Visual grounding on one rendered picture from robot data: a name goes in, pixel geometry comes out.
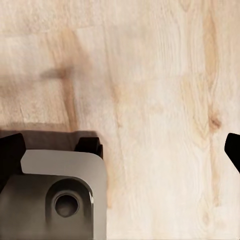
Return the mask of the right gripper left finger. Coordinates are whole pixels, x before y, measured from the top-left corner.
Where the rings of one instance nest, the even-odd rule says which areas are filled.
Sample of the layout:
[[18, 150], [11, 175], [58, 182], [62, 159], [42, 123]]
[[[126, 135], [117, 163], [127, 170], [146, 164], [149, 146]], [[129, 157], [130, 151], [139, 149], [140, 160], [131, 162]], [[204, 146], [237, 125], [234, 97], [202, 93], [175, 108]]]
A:
[[26, 153], [22, 133], [0, 138], [0, 193]]

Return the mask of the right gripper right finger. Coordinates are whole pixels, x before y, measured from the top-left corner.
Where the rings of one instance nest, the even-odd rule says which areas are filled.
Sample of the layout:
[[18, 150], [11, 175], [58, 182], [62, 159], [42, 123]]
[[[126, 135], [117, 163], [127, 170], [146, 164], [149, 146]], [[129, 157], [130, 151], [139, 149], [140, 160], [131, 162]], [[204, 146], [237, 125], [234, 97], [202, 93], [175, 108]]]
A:
[[240, 172], [240, 134], [231, 132], [228, 134], [224, 151]]

